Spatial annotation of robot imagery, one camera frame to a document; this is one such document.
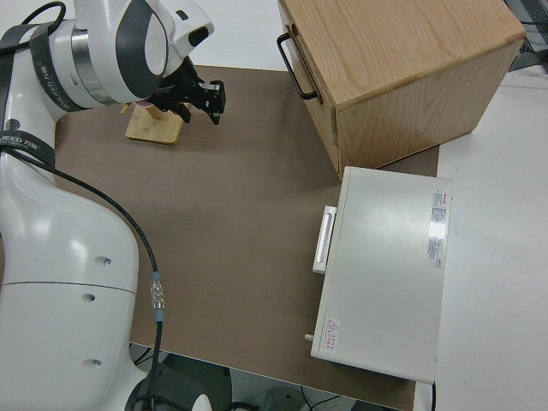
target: black strap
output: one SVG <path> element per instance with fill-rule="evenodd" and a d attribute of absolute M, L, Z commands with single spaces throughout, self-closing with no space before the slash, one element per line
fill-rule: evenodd
<path fill-rule="evenodd" d="M 11 47 L 18 45 L 21 38 L 35 24 L 11 27 L 0 40 L 0 48 Z M 8 103 L 9 85 L 11 84 L 11 74 L 14 68 L 15 53 L 0 55 L 0 121 L 4 121 L 6 117 L 6 104 Z"/>
<path fill-rule="evenodd" d="M 55 168 L 55 150 L 26 131 L 0 131 L 0 151 L 5 146 L 27 152 L 52 169 Z"/>
<path fill-rule="evenodd" d="M 48 27 L 51 23 L 41 24 L 33 33 L 29 45 L 33 56 L 34 72 L 40 85 L 51 100 L 62 110 L 67 112 L 81 111 L 83 107 L 77 105 L 64 91 L 51 59 L 50 38 Z"/>

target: wooden drawer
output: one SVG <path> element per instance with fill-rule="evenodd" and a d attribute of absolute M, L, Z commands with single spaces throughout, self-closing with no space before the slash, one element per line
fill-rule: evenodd
<path fill-rule="evenodd" d="M 525 32 L 500 0 L 279 0 L 338 175 L 471 132 Z"/>

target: gray ring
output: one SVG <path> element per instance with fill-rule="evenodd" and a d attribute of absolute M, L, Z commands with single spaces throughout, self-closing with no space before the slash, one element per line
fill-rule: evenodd
<path fill-rule="evenodd" d="M 87 30 L 78 30 L 76 27 L 72 31 L 72 56 L 76 71 L 80 76 L 82 84 L 89 91 L 93 98 L 101 104 L 118 103 L 106 92 L 93 68 L 92 59 L 89 55 Z"/>

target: metal connector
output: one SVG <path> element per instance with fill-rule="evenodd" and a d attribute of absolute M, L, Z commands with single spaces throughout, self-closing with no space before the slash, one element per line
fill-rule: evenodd
<path fill-rule="evenodd" d="M 152 310 L 164 310 L 164 288 L 159 281 L 152 282 L 151 286 Z"/>

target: cable connector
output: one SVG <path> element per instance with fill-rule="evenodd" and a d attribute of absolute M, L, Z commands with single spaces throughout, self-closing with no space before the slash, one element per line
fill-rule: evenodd
<path fill-rule="evenodd" d="M 151 299 L 152 299 L 152 310 L 154 310 L 154 316 L 156 317 L 156 322 L 164 322 L 164 309 L 165 309 L 165 300 L 164 300 L 164 288 L 160 280 L 155 279 L 152 282 L 151 286 Z"/>
<path fill-rule="evenodd" d="M 165 309 L 164 288 L 162 287 L 161 282 L 159 281 L 152 282 L 151 298 L 152 298 L 152 309 L 154 311 Z"/>

